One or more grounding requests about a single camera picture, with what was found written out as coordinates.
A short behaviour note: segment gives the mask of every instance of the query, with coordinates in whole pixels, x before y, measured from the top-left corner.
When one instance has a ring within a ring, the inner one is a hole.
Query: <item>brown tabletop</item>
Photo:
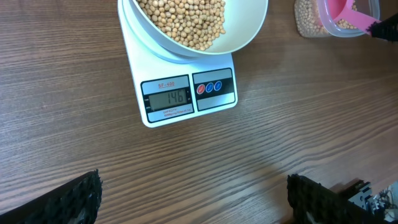
[[[233,54],[235,108],[149,129],[116,0],[2,0],[0,213],[94,169],[97,223],[284,222],[289,174],[374,192],[397,180],[398,46],[304,39],[293,5],[271,0]]]

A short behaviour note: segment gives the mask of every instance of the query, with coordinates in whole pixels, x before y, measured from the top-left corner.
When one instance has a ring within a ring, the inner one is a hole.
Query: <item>red button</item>
[[[205,91],[205,84],[200,84],[197,88],[197,93],[201,95]]]

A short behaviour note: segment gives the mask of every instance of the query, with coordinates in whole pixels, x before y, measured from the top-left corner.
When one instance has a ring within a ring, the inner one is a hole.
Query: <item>scoop handle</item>
[[[379,23],[380,20],[377,20],[371,16],[365,15],[361,12],[354,11],[348,7],[345,7],[343,9],[343,12],[341,12],[340,17],[342,19],[345,19],[347,22],[350,24],[356,26],[358,29],[361,31],[371,35],[367,29],[374,23],[377,22]]]

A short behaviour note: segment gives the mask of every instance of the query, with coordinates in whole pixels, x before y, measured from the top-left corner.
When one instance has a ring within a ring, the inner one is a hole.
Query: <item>bowl rim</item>
[[[173,40],[171,37],[167,36],[165,33],[163,33],[161,30],[159,30],[159,29],[155,26],[155,24],[154,24],[151,20],[149,20],[149,18],[147,17],[147,15],[145,15],[144,11],[141,9],[141,7],[139,6],[139,3],[138,3],[136,0],[129,0],[129,1],[130,1],[130,2],[133,2],[133,3],[136,5],[136,7],[138,8],[138,11],[141,13],[141,15],[145,17],[145,20],[146,20],[147,22],[149,22],[150,25],[151,25],[153,28],[155,28],[159,33],[161,33],[164,37],[166,37],[167,39],[171,40],[172,42],[178,44],[180,47],[183,47],[185,50],[189,50],[189,51],[191,51],[191,52],[195,52],[195,53],[197,53],[197,54],[202,54],[202,55],[222,55],[222,54],[230,54],[230,53],[233,53],[233,52],[235,52],[235,51],[238,51],[238,50],[242,49],[243,47],[247,46],[247,44],[249,44],[249,43],[258,35],[258,33],[260,32],[261,28],[263,27],[264,21],[266,20],[266,17],[267,17],[267,11],[268,11],[268,5],[269,5],[269,0],[265,0],[265,2],[266,2],[266,8],[265,8],[265,10],[264,10],[264,15],[262,16],[261,26],[259,26],[259,28],[258,28],[257,31],[255,32],[255,34],[254,34],[246,43],[244,43],[244,44],[243,44],[242,46],[240,46],[240,47],[237,47],[237,48],[235,48],[235,49],[233,49],[233,50],[229,50],[229,51],[227,51],[227,52],[214,53],[214,52],[205,52],[205,51],[201,51],[201,50],[193,50],[193,49],[191,49],[191,48],[189,48],[189,47],[186,47],[186,46],[184,46],[184,45],[178,43],[177,41]]]

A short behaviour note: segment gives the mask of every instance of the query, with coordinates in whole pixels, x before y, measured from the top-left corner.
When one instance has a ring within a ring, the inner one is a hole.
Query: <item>white bowl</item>
[[[136,0],[130,0],[132,11],[141,26],[161,46],[167,50],[188,56],[221,55],[235,52],[246,46],[260,31],[266,19],[268,0],[225,0],[225,34],[213,41],[213,45],[205,51],[193,50],[174,41],[148,19]]]

